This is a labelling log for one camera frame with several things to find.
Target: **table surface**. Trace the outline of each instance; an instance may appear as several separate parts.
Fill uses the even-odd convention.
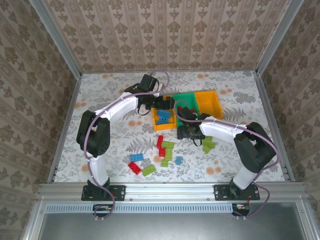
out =
[[[72,113],[55,182],[86,182],[89,176],[87,160],[76,142],[81,116],[86,110],[105,107],[128,86],[139,83],[141,73],[83,74],[81,87]],[[258,122],[271,137],[264,108],[252,71],[170,72],[170,84],[164,95],[195,91],[216,90],[223,109],[223,119],[237,124]],[[163,73],[155,75],[166,83]],[[182,156],[181,165],[174,161],[161,167],[159,135],[174,142],[172,159]],[[115,182],[229,182],[240,169],[241,161],[234,145],[213,138],[215,149],[208,154],[202,146],[196,147],[190,139],[177,139],[177,129],[154,131],[151,112],[140,116],[136,111],[127,113],[111,126],[111,143],[104,154],[110,181]],[[145,168],[153,164],[156,171],[146,177],[136,175],[129,167],[130,155],[143,153],[144,160],[137,164]],[[262,173],[258,181],[284,181],[280,165]]]

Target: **patterned wallpaper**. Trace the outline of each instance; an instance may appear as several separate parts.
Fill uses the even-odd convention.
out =
[[[29,1],[0,1],[0,239],[47,182],[75,79]]]
[[[45,0],[83,72],[254,69],[289,0]]]
[[[320,0],[305,0],[263,80],[291,166],[320,220]]]

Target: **orange bin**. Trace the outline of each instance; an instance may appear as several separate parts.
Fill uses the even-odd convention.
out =
[[[222,120],[223,112],[216,91],[196,91],[194,95],[200,114],[210,114]]]
[[[163,99],[166,100],[167,97],[172,97],[172,95],[164,96]],[[164,129],[175,129],[177,127],[177,118],[175,116],[173,109],[167,110],[171,113],[171,117],[169,118],[169,123],[160,124],[160,125],[157,125],[157,120],[160,119],[159,116],[157,115],[157,111],[158,109],[152,108],[152,121],[153,121],[154,130],[158,131],[158,130],[164,130]]]

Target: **purple cable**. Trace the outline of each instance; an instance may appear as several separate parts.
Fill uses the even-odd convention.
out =
[[[267,194],[268,194],[268,196],[266,197],[264,203],[262,204],[262,206],[261,206],[257,211],[255,211],[255,212],[252,213],[252,214],[249,214],[249,215],[245,216],[246,218],[253,217],[254,215],[256,215],[256,214],[267,204],[267,202],[268,202],[268,200],[269,200],[269,198],[270,198],[270,192],[269,192],[269,190],[266,189],[266,188],[263,187],[263,186],[260,186],[260,185],[256,184],[254,181],[257,180],[257,178],[261,175],[261,173],[262,173],[264,170],[269,169],[269,168],[272,168],[272,167],[274,167],[275,165],[277,165],[277,164],[280,162],[280,154],[279,154],[278,149],[277,149],[276,146],[273,144],[273,142],[269,141],[269,140],[268,140],[267,138],[265,138],[264,136],[262,136],[262,135],[260,135],[260,134],[258,134],[258,133],[256,133],[256,132],[254,132],[254,131],[251,131],[251,130],[249,130],[249,129],[247,129],[247,128],[244,128],[244,127],[242,127],[242,126],[238,126],[237,124],[234,124],[234,123],[225,122],[225,121],[221,121],[221,120],[218,120],[218,119],[216,119],[216,120],[211,120],[211,119],[207,119],[207,120],[206,120],[206,119],[204,119],[204,120],[188,120],[188,119],[184,119],[183,117],[179,116],[178,113],[177,113],[177,111],[176,111],[176,105],[177,105],[177,103],[179,103],[179,102],[184,102],[184,103],[186,104],[186,106],[188,106],[188,104],[187,104],[186,101],[184,101],[184,100],[178,100],[178,101],[176,101],[176,102],[174,103],[173,112],[174,112],[174,114],[176,115],[176,117],[177,117],[178,119],[180,119],[181,121],[188,122],[188,123],[217,123],[217,124],[225,125],[225,126],[227,126],[227,127],[232,127],[232,128],[240,129],[240,130],[242,130],[242,131],[245,131],[245,132],[247,132],[247,133],[249,133],[249,134],[252,134],[252,135],[254,135],[254,136],[262,139],[262,140],[265,141],[267,144],[269,144],[270,147],[272,147],[272,149],[274,150],[274,152],[275,152],[275,154],[276,154],[276,161],[275,161],[274,163],[272,163],[272,164],[264,167],[264,168],[255,176],[255,178],[252,180],[252,182],[253,182],[254,185],[256,185],[258,188],[261,188],[261,189],[265,190],[265,191],[267,192]]]
[[[161,93],[163,92],[169,85],[169,82],[170,82],[170,77],[169,77],[169,74],[165,71],[165,70],[162,70],[162,69],[159,69],[159,70],[154,70],[150,73],[150,76],[152,76],[154,73],[165,73],[166,74],[166,77],[167,77],[167,83],[166,85],[164,86],[163,89],[160,89],[158,91],[153,91],[153,92],[139,92],[139,93],[134,93],[134,94],[130,94],[130,95],[127,95],[127,96],[124,96],[123,98],[120,98],[118,101],[115,101],[113,102],[112,104],[110,104],[108,107],[106,107],[104,109],[104,111],[100,112],[91,122],[91,124],[89,125],[89,128],[88,128],[88,131],[86,132],[86,135],[85,135],[85,139],[84,139],[84,145],[83,145],[83,153],[84,153],[84,156],[86,159],[88,159],[88,170],[89,170],[89,173],[90,173],[90,176],[92,178],[92,180],[94,181],[94,183],[101,189],[103,189],[104,191],[106,191],[110,197],[112,198],[112,208],[110,210],[110,212],[105,215],[103,218],[107,218],[110,216],[110,214],[113,212],[114,208],[115,208],[115,204],[116,204],[116,200],[115,200],[115,197],[112,195],[112,193],[106,189],[104,186],[100,185],[97,180],[95,179],[95,177],[93,176],[93,173],[92,173],[92,169],[91,169],[91,166],[90,166],[90,162],[91,162],[91,157],[88,156],[87,154],[87,145],[88,145],[88,139],[89,139],[89,135],[90,135],[90,131],[92,129],[92,127],[94,126],[94,124],[96,123],[96,121],[98,120],[98,118],[101,117],[101,115],[103,115],[105,113],[105,111],[108,111],[109,109],[111,109],[113,106],[115,106],[116,104],[120,103],[121,101],[125,100],[125,99],[128,99],[128,98],[131,98],[131,97],[135,97],[135,96],[141,96],[141,95],[153,95],[153,94],[157,94],[157,93]]]

